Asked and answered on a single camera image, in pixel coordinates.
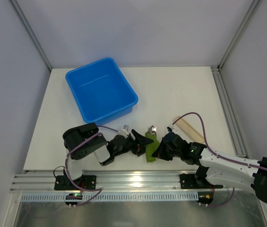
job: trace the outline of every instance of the cable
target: cable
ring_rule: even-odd
[[[118,130],[115,130],[115,129],[112,129],[112,128],[109,128],[109,127],[107,127],[107,126],[103,126],[103,125],[98,125],[97,127],[105,128],[105,129],[109,129],[109,130],[111,130],[111,131],[118,132]]]
[[[208,205],[208,204],[204,204],[204,203],[199,203],[199,205],[202,205],[202,206],[205,206],[205,207],[222,207],[222,206],[225,206],[226,204],[228,204],[234,197],[234,188],[232,188],[232,194],[231,196],[229,197],[229,199],[222,203],[222,204],[219,204],[219,205]]]
[[[54,174],[54,172],[56,171],[57,168],[55,168],[55,169],[53,170],[53,176],[54,176],[56,179],[57,179],[57,177],[56,177],[56,174]]]
[[[196,113],[196,112],[189,112],[189,113],[186,113],[182,116],[180,116],[178,119],[176,119],[174,122],[173,122],[173,125],[180,119],[182,119],[183,117],[187,116],[187,115],[190,115],[190,114],[194,114],[194,115],[197,115],[201,121],[201,125],[202,125],[202,130],[203,130],[203,137],[204,137],[204,141],[205,141],[205,145],[207,146],[208,150],[215,156],[221,158],[221,159],[224,159],[226,161],[229,161],[229,162],[232,162],[232,163],[236,163],[236,164],[239,164],[239,165],[242,165],[242,166],[248,166],[248,167],[253,167],[253,168],[257,168],[257,169],[262,169],[262,170],[265,170],[267,171],[267,168],[265,167],[262,167],[262,166],[257,166],[257,165],[254,165],[254,164],[248,164],[248,163],[245,163],[245,162],[240,162],[240,161],[236,161],[236,160],[233,160],[233,159],[230,159],[230,158],[227,158],[227,157],[223,157],[222,155],[218,155],[217,153],[215,153],[211,148],[210,146],[208,145],[208,142],[207,142],[207,138],[206,138],[206,133],[205,133],[205,126],[204,126],[204,122],[203,122],[203,119],[202,117]]]

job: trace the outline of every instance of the green object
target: green object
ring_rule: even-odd
[[[148,144],[145,146],[145,154],[146,154],[146,161],[147,162],[154,162],[156,160],[155,157],[152,157],[152,154],[156,151],[156,149],[158,149],[160,143],[157,141],[157,134],[154,134],[153,136],[149,134],[149,132],[147,131],[145,133],[145,137],[152,139],[153,143]]]

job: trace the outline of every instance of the gray wall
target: gray wall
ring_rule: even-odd
[[[260,5],[223,76],[252,157],[267,157],[267,1]]]
[[[252,0],[18,0],[54,68],[217,65]]]
[[[49,71],[7,0],[0,0],[0,224],[23,168]]]

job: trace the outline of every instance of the blue tray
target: blue tray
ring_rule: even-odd
[[[138,96],[111,58],[66,74],[66,80],[86,123],[108,123],[132,111]]]

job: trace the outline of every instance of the purple cable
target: purple cable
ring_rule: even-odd
[[[204,137],[204,141],[205,141],[205,145],[207,146],[208,150],[215,156],[221,158],[221,159],[224,159],[226,161],[229,161],[229,162],[232,162],[232,163],[236,163],[236,164],[239,164],[239,165],[242,165],[242,166],[249,166],[249,167],[253,167],[253,168],[258,168],[258,169],[262,169],[262,170],[266,170],[267,171],[267,168],[265,167],[262,167],[262,166],[256,166],[254,164],[249,164],[248,163],[245,163],[245,162],[240,162],[240,161],[236,161],[236,160],[233,160],[233,159],[230,159],[230,158],[227,158],[227,157],[223,157],[222,155],[218,155],[217,153],[215,153],[211,148],[210,146],[208,145],[208,142],[207,142],[207,138],[206,138],[206,133],[205,133],[205,126],[204,126],[204,122],[203,122],[203,119],[201,117],[201,115],[199,115],[198,113],[196,112],[189,112],[189,113],[186,113],[182,116],[180,116],[178,119],[176,119],[172,125],[174,125],[175,123],[177,123],[177,121],[179,121],[180,119],[182,119],[183,117],[187,116],[187,115],[190,115],[190,114],[194,114],[194,115],[197,115],[201,121],[201,125],[202,125],[202,130],[203,130],[203,137]],[[234,188],[232,189],[232,194],[231,194],[231,197],[225,202],[225,203],[222,203],[220,205],[208,205],[208,207],[221,207],[221,206],[224,206],[226,205],[227,203],[229,203],[234,197]]]
[[[107,127],[107,126],[103,126],[103,125],[98,125],[97,127],[105,128],[105,129],[109,129],[109,130],[111,130],[111,131],[118,132],[118,130],[115,130],[115,129],[112,129],[112,128],[109,128],[109,127]]]

